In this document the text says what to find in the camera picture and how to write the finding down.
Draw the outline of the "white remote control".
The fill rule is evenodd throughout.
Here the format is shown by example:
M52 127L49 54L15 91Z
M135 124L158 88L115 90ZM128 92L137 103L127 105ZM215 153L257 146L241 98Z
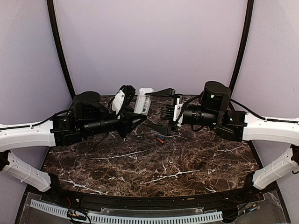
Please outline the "white remote control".
M151 104L151 95L147 95L147 93L153 93L154 90L152 88L140 88L137 96L137 100L135 103L134 113L148 115L150 104Z

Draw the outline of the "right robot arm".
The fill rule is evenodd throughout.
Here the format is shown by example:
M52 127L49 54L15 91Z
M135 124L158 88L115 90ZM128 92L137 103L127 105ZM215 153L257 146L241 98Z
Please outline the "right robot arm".
M205 83L204 90L184 103L172 88L150 92L150 96L171 97L171 105L161 107L160 118L167 120L168 126L153 125L161 134L177 131L181 125L199 126L199 130L209 127L219 137L235 142L266 140L290 144L284 153L266 167L246 176L244 188L238 198L249 202L277 179L292 172L299 172L299 120L263 117L242 106L242 111L229 110L231 89L216 81Z

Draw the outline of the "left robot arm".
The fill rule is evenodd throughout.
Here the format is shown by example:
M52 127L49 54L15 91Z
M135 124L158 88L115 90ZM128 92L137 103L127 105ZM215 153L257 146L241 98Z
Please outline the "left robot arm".
M55 203L63 203L66 193L60 189L59 178L38 170L22 161L13 149L24 147L64 147L90 136L117 131L125 138L147 118L143 112L134 113L128 105L133 94L119 91L120 100L113 111L101 104L101 96L94 91L76 95L70 109L54 114L38 123L0 126L0 171L46 192Z

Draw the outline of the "black front rail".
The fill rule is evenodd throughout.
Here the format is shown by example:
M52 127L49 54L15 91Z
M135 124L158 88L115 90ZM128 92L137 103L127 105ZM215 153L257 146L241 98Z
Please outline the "black front rail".
M89 210L97 210L99 208L132 210L162 210L195 207L229 208L245 203L245 201L236 198L237 193L239 193L239 190L194 196L125 197L79 193L64 189L60 190L61 195L70 199L73 207Z

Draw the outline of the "right black frame post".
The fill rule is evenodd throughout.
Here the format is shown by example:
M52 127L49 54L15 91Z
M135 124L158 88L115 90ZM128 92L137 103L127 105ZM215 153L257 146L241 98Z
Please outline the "right black frame post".
M254 0L247 0L247 6L246 6L245 17L244 17L242 35L241 35L241 39L240 39L240 45L239 45L232 77L231 77L230 83L229 83L229 88L231 89L232 93L236 86L236 82L237 82L237 79L239 76L243 56L244 56L246 45L247 45L250 24L251 24L251 19L252 19L252 14L253 14L253 7L254 7Z

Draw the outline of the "black frame post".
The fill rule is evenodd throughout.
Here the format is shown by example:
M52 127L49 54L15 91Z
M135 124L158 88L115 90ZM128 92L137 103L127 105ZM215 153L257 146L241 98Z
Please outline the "black frame post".
M239 45L232 77L231 77L230 83L229 83L229 88L231 89L232 93L236 86L236 82L237 82L237 79L239 76L243 56L244 56L246 45L247 45L250 24L251 24L251 19L252 19L252 14L253 14L253 7L254 7L254 0L247 0L247 6L246 6L245 17L244 17L242 35L241 35L241 39L240 39L240 45Z
M58 23L57 23L57 18L56 18L54 1L53 0L46 0L46 3L47 3L47 9L48 9L48 14L49 14L49 19L50 19L52 35L53 35L53 39L54 39L58 59L59 59L59 62L60 62L61 70L62 70L62 73L63 73L63 76L64 76L64 81L66 83L69 95L70 95L71 99L73 99L74 96L76 95L76 93L75 93L75 90L74 90L73 83L71 81L71 76L70 76L68 66L67 66L67 63L66 63L66 59L65 59L65 56L64 56L64 50L63 50L63 46L62 46L61 39L60 39L60 33L59 33L59 30L58 30Z

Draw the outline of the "left black frame post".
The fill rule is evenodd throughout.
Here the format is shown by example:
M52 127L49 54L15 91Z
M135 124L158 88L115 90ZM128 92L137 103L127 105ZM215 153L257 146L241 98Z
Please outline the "left black frame post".
M61 39L60 39L60 33L59 33L59 30L58 30L58 23L57 23L57 18L56 18L54 1L53 0L46 0L46 3L47 3L47 9L48 9L48 14L49 14L49 19L50 19L52 35L53 35L53 39L54 39L58 59L59 59L59 62L60 62L61 70L62 70L62 73L63 73L63 76L64 76L64 81L66 83L69 95L70 95L71 99L73 99L74 96L76 95L76 93L75 93L75 90L74 90L73 83L71 81L71 76L70 76L68 66L67 66L67 63L66 63L66 59L65 59L65 56L64 56L64 50L63 50L63 46L62 46Z

